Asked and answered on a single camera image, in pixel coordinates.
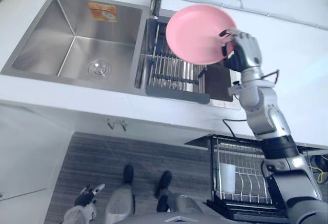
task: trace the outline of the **floor mat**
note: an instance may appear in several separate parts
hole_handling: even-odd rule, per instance
[[[45,224],[60,223],[85,185],[95,187],[105,183],[105,189],[95,198],[98,216],[93,221],[94,224],[102,223],[111,193],[122,184],[126,164],[134,167],[132,188],[136,215],[156,212],[154,190],[165,170],[173,174],[169,187],[172,192],[191,196],[205,213],[217,214],[202,204],[211,198],[208,151],[75,133],[59,173]]]

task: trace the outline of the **orange sticker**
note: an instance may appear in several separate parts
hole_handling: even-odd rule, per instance
[[[89,2],[92,17],[97,21],[117,22],[116,6]]]

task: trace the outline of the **drain strainer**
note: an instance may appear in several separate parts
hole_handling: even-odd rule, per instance
[[[93,61],[88,67],[88,73],[94,78],[103,78],[109,75],[111,66],[109,62],[104,60]]]

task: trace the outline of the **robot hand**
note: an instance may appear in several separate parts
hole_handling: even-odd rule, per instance
[[[225,36],[222,54],[225,57],[223,65],[231,70],[242,72],[251,67],[262,64],[261,51],[256,38],[235,28],[222,31],[220,37]]]
[[[84,187],[80,195],[76,198],[74,206],[86,206],[92,202],[92,199],[97,195],[102,189],[105,188],[105,184],[101,184],[96,187],[94,190],[90,188],[90,185]]]

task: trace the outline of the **black cable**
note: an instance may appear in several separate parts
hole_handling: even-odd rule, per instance
[[[232,131],[231,127],[228,125],[228,123],[226,123],[226,120],[227,121],[247,121],[246,119],[245,120],[231,120],[231,119],[223,119],[223,123],[228,127],[228,129],[230,130],[232,136],[234,137],[234,139],[240,143],[240,140],[236,137],[235,133]]]
[[[264,171],[263,171],[263,165],[264,165],[264,160],[261,162],[261,166],[260,166],[260,168],[261,168],[262,176],[263,176],[263,178],[265,179],[265,175],[264,175]]]

